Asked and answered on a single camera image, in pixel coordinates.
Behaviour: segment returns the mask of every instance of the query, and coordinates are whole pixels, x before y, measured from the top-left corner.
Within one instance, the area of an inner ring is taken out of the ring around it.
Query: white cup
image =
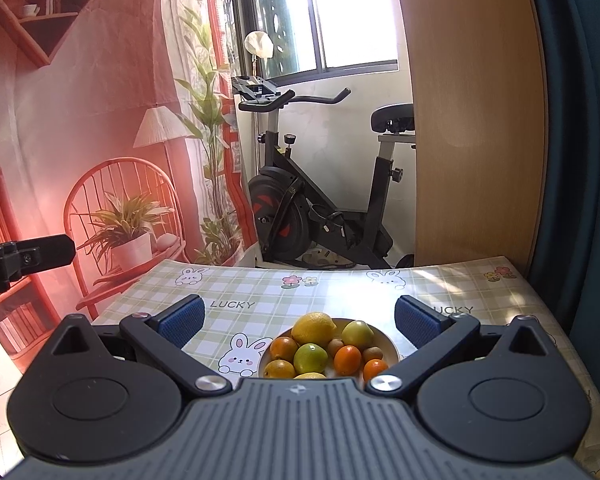
[[[31,16],[37,16],[40,12],[40,6],[36,4],[30,4],[22,6],[22,15],[24,18],[30,18]]]

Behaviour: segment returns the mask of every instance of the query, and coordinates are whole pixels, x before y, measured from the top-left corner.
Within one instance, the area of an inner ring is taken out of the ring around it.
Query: window
[[[264,30],[273,40],[274,56],[260,66],[265,78],[279,84],[397,69],[391,0],[241,0],[241,4],[243,33]]]

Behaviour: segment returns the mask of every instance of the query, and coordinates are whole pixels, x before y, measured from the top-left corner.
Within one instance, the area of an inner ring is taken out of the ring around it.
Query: bike seat
[[[415,131],[413,104],[389,105],[378,108],[371,114],[371,129],[380,134]]]

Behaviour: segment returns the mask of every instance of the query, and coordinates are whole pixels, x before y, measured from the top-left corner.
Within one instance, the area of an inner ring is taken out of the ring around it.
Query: plaid tablecloth
[[[600,479],[600,394],[554,317],[506,258],[339,272],[205,267],[167,260],[120,295],[94,324],[117,323],[133,312],[156,314],[192,293],[205,301],[205,323],[183,350],[215,370],[232,349],[232,339],[264,348],[260,340],[269,343],[299,316],[316,310],[363,319],[385,332],[400,355],[407,356],[415,348],[394,325],[395,301],[403,294],[443,314],[466,312],[487,324],[507,324],[519,314],[536,316],[589,396],[592,422],[576,459]],[[256,373],[257,367],[254,362],[247,373]],[[234,371],[225,376],[233,384],[240,378]]]

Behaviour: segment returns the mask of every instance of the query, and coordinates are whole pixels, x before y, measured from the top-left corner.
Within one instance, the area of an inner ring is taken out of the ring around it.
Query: blue gripper pad
[[[395,327],[416,348],[421,348],[453,325],[453,320],[411,296],[395,302]]]
[[[153,316],[147,325],[181,349],[202,329],[204,322],[205,302],[199,295],[189,294]]]

